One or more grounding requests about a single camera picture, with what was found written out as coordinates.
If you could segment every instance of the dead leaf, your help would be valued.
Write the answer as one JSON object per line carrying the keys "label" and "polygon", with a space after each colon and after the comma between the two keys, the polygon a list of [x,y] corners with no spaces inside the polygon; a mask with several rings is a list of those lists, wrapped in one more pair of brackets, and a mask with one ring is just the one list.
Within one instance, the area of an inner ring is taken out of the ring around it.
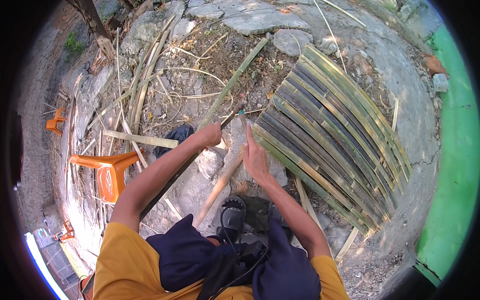
{"label": "dead leaf", "polygon": [[267,99],[270,100],[273,97],[273,90],[270,90],[270,92],[267,93]]}

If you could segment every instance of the bamboo mat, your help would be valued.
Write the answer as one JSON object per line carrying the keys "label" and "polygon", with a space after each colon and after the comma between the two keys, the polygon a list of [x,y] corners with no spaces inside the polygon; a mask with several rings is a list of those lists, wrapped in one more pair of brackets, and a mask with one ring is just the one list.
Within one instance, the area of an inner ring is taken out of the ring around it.
{"label": "bamboo mat", "polygon": [[252,127],[255,139],[363,235],[382,228],[410,163],[367,94],[312,44]]}

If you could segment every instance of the black plastic bag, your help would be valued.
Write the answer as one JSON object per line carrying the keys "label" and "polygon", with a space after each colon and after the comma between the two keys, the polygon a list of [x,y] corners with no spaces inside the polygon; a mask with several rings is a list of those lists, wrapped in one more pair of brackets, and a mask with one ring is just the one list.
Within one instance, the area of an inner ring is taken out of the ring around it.
{"label": "black plastic bag", "polygon": [[[195,131],[193,130],[192,126],[181,125],[180,127],[177,127],[174,130],[167,133],[163,138],[164,139],[169,139],[169,140],[176,140],[176,141],[179,141],[179,144],[181,144],[183,141],[185,141],[194,132]],[[170,150],[172,150],[172,149],[157,146],[157,147],[155,147],[155,149],[153,149],[153,154],[155,154],[155,157],[158,159],[163,154],[167,153]]]}

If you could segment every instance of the yellow shirt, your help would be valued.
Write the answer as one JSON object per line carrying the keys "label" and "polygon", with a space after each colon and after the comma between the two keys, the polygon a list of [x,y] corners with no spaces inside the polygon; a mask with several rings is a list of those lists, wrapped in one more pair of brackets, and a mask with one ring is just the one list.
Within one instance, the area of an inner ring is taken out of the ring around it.
{"label": "yellow shirt", "polygon": [[[138,233],[122,223],[109,223],[96,262],[94,300],[196,300],[203,279],[179,291],[165,292],[158,260],[158,253]],[[316,256],[310,262],[320,277],[321,300],[348,299],[331,257]],[[253,300],[252,287],[227,288],[217,299]]]}

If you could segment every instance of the hand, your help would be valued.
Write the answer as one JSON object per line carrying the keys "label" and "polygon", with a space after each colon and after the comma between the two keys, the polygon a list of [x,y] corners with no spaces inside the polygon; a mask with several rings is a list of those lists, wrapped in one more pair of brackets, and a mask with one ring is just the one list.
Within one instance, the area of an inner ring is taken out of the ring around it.
{"label": "hand", "polygon": [[243,154],[243,164],[259,185],[271,178],[265,149],[255,142],[250,124],[247,124],[247,145]]}
{"label": "hand", "polygon": [[194,136],[198,139],[198,143],[202,148],[215,147],[222,141],[220,122],[203,127]]}

